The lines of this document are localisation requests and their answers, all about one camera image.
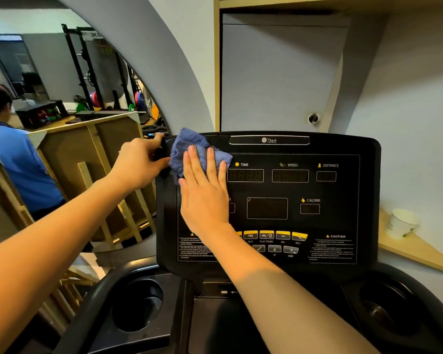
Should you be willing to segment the person's right hand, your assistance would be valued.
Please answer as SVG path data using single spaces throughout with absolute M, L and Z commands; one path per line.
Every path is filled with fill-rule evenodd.
M 218 170 L 212 148 L 207 149 L 208 183 L 198 183 L 192 173 L 192 145 L 183 154 L 184 177 L 189 185 L 189 203 L 181 205 L 181 215 L 200 240 L 207 245 L 211 238 L 229 227 L 229 195 L 218 182 Z

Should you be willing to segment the person's left hand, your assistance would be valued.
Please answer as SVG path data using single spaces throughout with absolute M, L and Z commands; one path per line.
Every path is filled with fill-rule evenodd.
M 163 138 L 163 133 L 157 133 L 153 139 L 134 138 L 123 143 L 117 160 L 107 175 L 111 184 L 125 194 L 149 185 L 158 174 L 146 174 L 145 163 L 154 160 L 154 154 L 160 148 Z

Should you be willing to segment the blue cleaning cloth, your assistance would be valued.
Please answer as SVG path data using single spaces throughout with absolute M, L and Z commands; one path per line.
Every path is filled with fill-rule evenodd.
M 201 166 L 206 173 L 207 171 L 207 149 L 212 148 L 214 151 L 214 158 L 216 169 L 219 170 L 219 165 L 222 161 L 227 163 L 227 166 L 230 166 L 232 161 L 232 155 L 224 152 L 215 146 L 211 145 L 205 136 L 197 133 L 193 130 L 183 128 L 179 135 L 175 138 L 175 141 L 172 145 L 171 149 L 171 159 L 169 162 L 169 166 L 172 171 L 172 177 L 174 180 L 174 184 L 176 186 L 179 185 L 179 178 L 184 177 L 184 168 L 183 168 L 183 154 L 185 151 L 189 150 L 190 145 L 195 145 L 198 154 L 200 157 Z

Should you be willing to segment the black treadmill console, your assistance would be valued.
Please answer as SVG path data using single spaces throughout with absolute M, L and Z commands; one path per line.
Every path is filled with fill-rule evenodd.
M 239 237 L 381 354 L 443 354 L 443 303 L 378 262 L 380 144 L 338 134 L 205 133 L 233 156 Z M 269 354 L 235 286 L 180 214 L 174 172 L 155 180 L 155 257 L 110 271 L 53 354 Z

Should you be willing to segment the person's left forearm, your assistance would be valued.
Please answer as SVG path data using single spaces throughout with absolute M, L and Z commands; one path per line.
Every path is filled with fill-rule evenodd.
M 37 313 L 103 220 L 133 189 L 108 175 L 0 243 L 0 354 Z

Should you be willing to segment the person's right forearm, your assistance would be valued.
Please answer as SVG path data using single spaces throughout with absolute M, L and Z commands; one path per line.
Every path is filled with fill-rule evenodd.
M 196 234 L 235 285 L 271 354 L 380 354 L 228 223 Z

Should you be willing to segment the large wooden crate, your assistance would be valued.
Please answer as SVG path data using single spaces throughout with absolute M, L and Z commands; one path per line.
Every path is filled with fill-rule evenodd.
M 85 192 L 112 169 L 121 146 L 143 138 L 137 112 L 68 124 L 27 135 L 49 175 L 69 201 Z M 122 241 L 142 241 L 141 231 L 156 231 L 155 184 L 130 193 L 103 220 L 91 238 L 110 250 Z

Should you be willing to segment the grey cabinet door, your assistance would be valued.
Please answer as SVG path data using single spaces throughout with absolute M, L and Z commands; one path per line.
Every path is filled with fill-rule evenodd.
M 221 131 L 328 132 L 349 26 L 339 15 L 224 14 Z

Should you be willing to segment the black squat rack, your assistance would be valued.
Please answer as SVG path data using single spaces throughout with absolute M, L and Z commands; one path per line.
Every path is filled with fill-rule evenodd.
M 134 95 L 141 87 L 123 56 L 92 27 L 61 27 L 83 92 L 74 95 L 74 102 L 87 104 L 89 111 L 136 111 Z M 102 108 L 92 105 L 94 91 Z

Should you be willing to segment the white paper cup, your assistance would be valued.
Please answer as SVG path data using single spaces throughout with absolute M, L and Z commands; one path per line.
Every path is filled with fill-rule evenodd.
M 385 233 L 392 239 L 402 240 L 420 224 L 418 216 L 406 209 L 392 210 L 390 220 L 385 227 Z

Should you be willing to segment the wooden corner shelf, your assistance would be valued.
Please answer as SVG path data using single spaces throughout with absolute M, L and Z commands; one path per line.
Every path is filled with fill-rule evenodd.
M 402 240 L 391 238 L 386 233 L 390 215 L 379 209 L 378 247 L 423 265 L 443 272 L 443 254 L 428 244 L 414 232 Z

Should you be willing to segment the arched wall mirror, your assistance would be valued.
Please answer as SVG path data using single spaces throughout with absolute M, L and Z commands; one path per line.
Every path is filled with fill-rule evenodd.
M 140 115 L 137 110 L 75 112 L 74 95 L 83 95 L 83 92 L 61 27 L 64 22 L 60 16 L 52 20 L 58 22 L 58 32 L 19 34 L 0 32 L 0 64 L 4 66 L 6 75 L 20 74 L 19 78 L 11 79 L 12 93 L 0 84 L 7 89 L 12 98 L 12 114 L 8 123 L 16 129 L 31 133 L 130 112 L 137 112 Z M 16 110 L 57 100 L 63 102 L 69 113 L 68 117 L 37 130 L 23 128 Z

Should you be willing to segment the wooden slat frame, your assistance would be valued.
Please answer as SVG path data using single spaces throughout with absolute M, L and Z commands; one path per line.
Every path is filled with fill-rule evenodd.
M 0 243 L 33 223 L 28 208 L 0 162 Z

